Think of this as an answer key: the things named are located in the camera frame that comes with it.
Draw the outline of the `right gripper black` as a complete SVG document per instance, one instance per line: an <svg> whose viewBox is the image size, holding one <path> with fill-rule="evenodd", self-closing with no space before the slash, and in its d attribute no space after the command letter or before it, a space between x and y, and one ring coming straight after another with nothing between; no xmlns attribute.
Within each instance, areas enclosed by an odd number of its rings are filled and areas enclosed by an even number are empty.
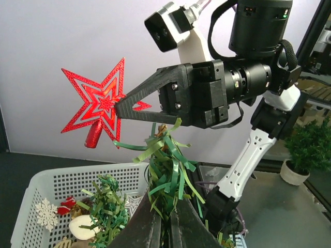
<svg viewBox="0 0 331 248"><path fill-rule="evenodd" d="M133 106L160 91L161 112L136 111ZM115 104L117 117L202 129L228 121L225 70L221 60L159 68Z"/></svg>

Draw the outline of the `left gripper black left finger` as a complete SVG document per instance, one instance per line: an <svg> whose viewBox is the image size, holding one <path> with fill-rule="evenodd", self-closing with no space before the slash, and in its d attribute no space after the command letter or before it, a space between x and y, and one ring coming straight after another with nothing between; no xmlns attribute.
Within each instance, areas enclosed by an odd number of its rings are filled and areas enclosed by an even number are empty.
<svg viewBox="0 0 331 248"><path fill-rule="evenodd" d="M127 226L109 245L110 248L160 247L161 217L151 211L147 194L142 198Z"/></svg>

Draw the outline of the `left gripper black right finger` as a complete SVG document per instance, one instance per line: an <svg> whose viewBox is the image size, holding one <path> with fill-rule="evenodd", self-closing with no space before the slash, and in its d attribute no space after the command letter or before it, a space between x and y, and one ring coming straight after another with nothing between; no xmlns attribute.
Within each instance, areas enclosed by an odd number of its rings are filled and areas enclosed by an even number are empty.
<svg viewBox="0 0 331 248"><path fill-rule="evenodd" d="M170 217L169 247L221 247L206 229L191 202L179 200Z"/></svg>

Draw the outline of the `red foil star ornament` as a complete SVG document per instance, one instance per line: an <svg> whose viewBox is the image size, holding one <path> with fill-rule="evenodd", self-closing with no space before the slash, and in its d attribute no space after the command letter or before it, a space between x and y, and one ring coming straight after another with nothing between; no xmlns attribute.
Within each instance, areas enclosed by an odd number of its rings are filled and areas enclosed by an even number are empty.
<svg viewBox="0 0 331 248"><path fill-rule="evenodd" d="M85 147L96 148L102 132L115 142L121 138L121 121L115 105L123 98L125 58L123 57L102 82L62 69L83 100L83 105L62 129L62 133L89 127Z"/></svg>

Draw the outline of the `small green christmas tree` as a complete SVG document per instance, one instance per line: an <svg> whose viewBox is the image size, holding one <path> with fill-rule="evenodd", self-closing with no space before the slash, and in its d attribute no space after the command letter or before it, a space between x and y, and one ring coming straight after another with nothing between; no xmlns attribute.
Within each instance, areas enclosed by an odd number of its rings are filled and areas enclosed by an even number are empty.
<svg viewBox="0 0 331 248"><path fill-rule="evenodd" d="M194 162L183 156L181 144L171 137L170 132L165 124L153 124L145 146L115 142L116 146L141 151L133 160L135 163L149 160L147 196L151 211L161 217L160 247L169 246L169 219L179 200L195 197L198 205L205 203L187 175L187 171L195 171ZM98 220L94 221L91 229L99 226L101 231L93 237L90 244L92 247L108 247L126 227L127 210L123 200L117 195L120 191L118 181L109 174L99 175L98 178L100 185L94 185L96 192L91 194L94 205L89 209L89 216Z"/></svg>

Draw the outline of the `white plastic basket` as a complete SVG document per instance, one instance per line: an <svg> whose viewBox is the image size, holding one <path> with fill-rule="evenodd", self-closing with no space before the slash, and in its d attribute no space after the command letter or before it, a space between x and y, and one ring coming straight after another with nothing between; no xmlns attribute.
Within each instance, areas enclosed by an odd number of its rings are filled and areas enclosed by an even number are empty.
<svg viewBox="0 0 331 248"><path fill-rule="evenodd" d="M25 191L12 233L11 247L54 247L63 238L75 241L68 227L70 215L59 216L58 224L48 231L37 222L36 205L47 199L50 204L59 206L70 196L81 200L87 196L82 191L93 193L94 184L100 183L98 176L105 174L113 176L127 196L143 196L147 190L144 175L147 166L146 162L103 164L56 168L37 173Z"/></svg>

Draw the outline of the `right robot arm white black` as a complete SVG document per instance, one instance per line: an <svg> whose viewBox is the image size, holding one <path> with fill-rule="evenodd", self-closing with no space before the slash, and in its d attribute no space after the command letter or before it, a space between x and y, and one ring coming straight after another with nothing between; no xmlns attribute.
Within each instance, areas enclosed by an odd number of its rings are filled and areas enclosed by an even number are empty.
<svg viewBox="0 0 331 248"><path fill-rule="evenodd" d="M231 104L257 105L246 144L206 199L212 233L235 216L244 187L265 153L293 127L306 97L296 87L301 67L283 35L291 1L226 1L212 13L208 36L196 23L207 1L170 2L144 22L162 52L180 64L158 69L116 105L122 119L201 129L231 128Z"/></svg>

